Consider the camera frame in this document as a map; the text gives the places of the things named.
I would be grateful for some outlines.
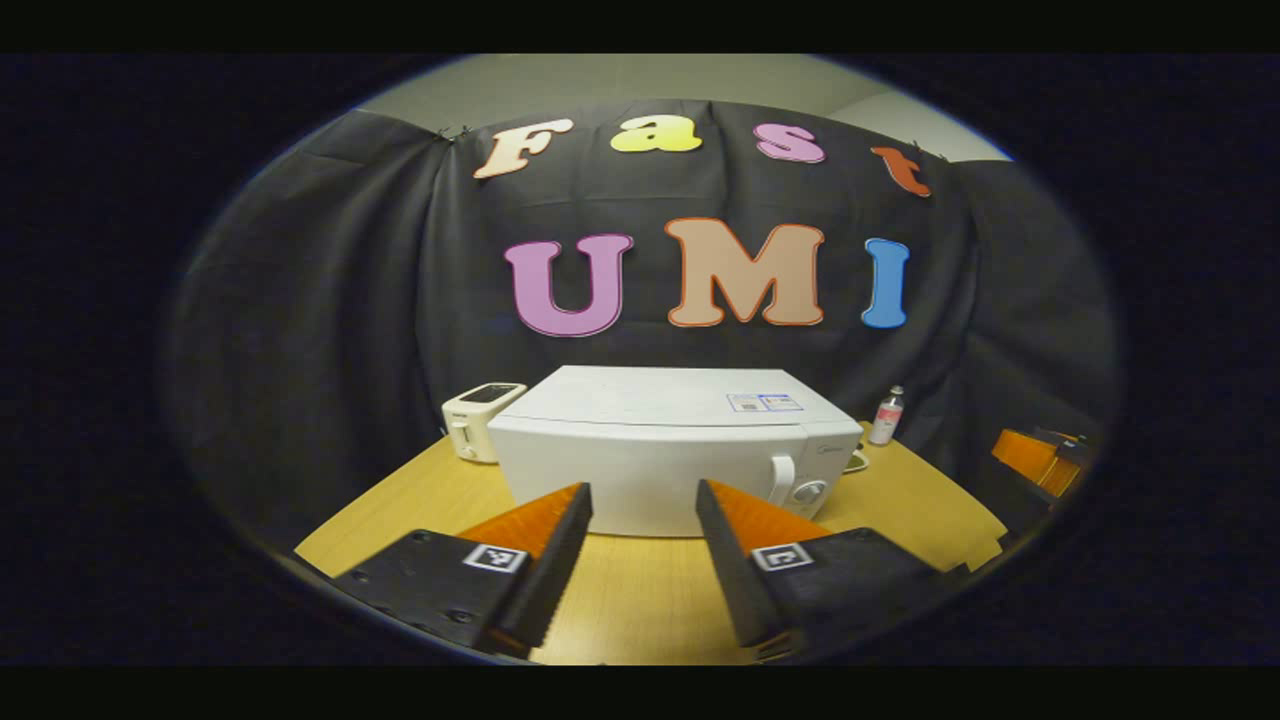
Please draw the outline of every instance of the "table surface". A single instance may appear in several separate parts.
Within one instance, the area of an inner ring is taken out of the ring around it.
[[[869,430],[869,424],[863,423]],[[970,570],[1000,555],[1006,529],[969,493],[899,442],[865,443],[870,465],[844,475],[814,521],[873,528],[933,568]],[[516,506],[497,465],[460,459],[442,438],[296,548],[330,578],[415,529],[457,534]],[[741,665],[728,606],[700,538],[589,534],[543,647],[550,665]]]

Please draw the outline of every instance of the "pink letter u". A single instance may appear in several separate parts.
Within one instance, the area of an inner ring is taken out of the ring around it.
[[[591,304],[571,313],[556,306],[552,296],[552,260],[558,242],[526,242],[507,250],[516,286],[516,311],[530,328],[554,337],[586,337],[614,322],[622,313],[622,254],[632,241],[625,234],[593,234],[577,241],[579,252],[591,260]]]

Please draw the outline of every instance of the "bottle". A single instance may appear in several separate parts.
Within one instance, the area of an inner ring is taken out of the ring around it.
[[[888,445],[893,439],[893,430],[902,418],[902,386],[890,388],[890,395],[881,401],[879,410],[876,411],[876,421],[872,423],[870,436],[867,442],[872,445]]]

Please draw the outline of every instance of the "white microwave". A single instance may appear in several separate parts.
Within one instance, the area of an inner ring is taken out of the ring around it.
[[[566,365],[489,421],[517,503],[591,483],[589,530],[701,537],[698,480],[812,519],[863,428],[782,370]]]

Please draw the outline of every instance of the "label sticker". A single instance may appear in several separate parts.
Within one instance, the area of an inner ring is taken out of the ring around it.
[[[471,555],[462,562],[481,570],[493,570],[494,573],[515,573],[520,568],[520,564],[525,561],[526,555],[529,553],[524,550],[481,544],[472,550]]]
[[[774,413],[804,410],[790,395],[730,395],[728,404],[735,413]]]
[[[776,544],[773,547],[758,547],[751,551],[755,564],[765,573],[786,570],[813,564],[813,557],[800,547],[800,543]]]

